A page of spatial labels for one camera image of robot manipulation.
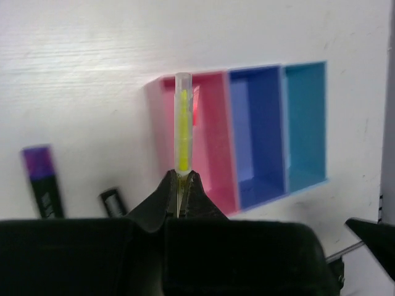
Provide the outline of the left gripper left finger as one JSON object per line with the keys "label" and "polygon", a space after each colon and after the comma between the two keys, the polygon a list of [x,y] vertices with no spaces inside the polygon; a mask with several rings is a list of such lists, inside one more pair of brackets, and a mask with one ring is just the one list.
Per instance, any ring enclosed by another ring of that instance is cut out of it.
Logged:
{"label": "left gripper left finger", "polygon": [[126,217],[144,232],[156,234],[168,217],[177,215],[178,178],[175,170],[169,170],[156,190],[135,207]]}

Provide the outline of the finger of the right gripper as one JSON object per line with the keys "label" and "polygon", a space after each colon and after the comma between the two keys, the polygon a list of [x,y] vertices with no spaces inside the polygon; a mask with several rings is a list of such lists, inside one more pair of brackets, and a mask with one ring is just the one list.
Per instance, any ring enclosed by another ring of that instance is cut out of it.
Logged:
{"label": "finger of the right gripper", "polygon": [[350,218],[346,226],[368,247],[394,281],[394,225]]}

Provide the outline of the green cap black highlighter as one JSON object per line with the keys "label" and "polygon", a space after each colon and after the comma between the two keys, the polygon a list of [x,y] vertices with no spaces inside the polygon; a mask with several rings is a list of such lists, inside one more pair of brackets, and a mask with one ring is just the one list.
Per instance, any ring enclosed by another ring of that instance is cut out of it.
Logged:
{"label": "green cap black highlighter", "polygon": [[100,193],[98,198],[109,218],[122,217],[128,213],[122,195],[117,187],[112,187]]}

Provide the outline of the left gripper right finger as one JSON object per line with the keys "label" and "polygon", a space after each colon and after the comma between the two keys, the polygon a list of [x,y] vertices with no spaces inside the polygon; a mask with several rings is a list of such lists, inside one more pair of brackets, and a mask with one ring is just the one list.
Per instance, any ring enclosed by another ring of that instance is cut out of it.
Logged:
{"label": "left gripper right finger", "polygon": [[179,217],[228,220],[204,191],[200,174],[191,171],[181,181]]}

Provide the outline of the red thin pen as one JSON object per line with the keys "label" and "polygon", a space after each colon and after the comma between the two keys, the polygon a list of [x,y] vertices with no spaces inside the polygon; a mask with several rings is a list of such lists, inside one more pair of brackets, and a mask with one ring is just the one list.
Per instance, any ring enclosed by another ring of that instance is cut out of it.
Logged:
{"label": "red thin pen", "polygon": [[199,95],[200,86],[196,86],[193,89],[193,126],[196,126],[198,121]]}

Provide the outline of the yellow thin pen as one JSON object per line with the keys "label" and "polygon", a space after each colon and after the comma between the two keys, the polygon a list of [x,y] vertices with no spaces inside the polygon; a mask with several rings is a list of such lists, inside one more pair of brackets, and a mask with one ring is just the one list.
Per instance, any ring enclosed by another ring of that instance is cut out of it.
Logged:
{"label": "yellow thin pen", "polygon": [[177,73],[174,95],[174,167],[177,174],[177,217],[181,215],[185,183],[192,170],[193,97],[192,74]]}

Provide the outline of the purple cap black highlighter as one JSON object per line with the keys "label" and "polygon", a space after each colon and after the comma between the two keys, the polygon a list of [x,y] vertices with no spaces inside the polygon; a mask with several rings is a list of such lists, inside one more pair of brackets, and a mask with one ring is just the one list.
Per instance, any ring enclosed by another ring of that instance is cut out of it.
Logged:
{"label": "purple cap black highlighter", "polygon": [[50,146],[23,148],[22,157],[40,217],[65,218]]}

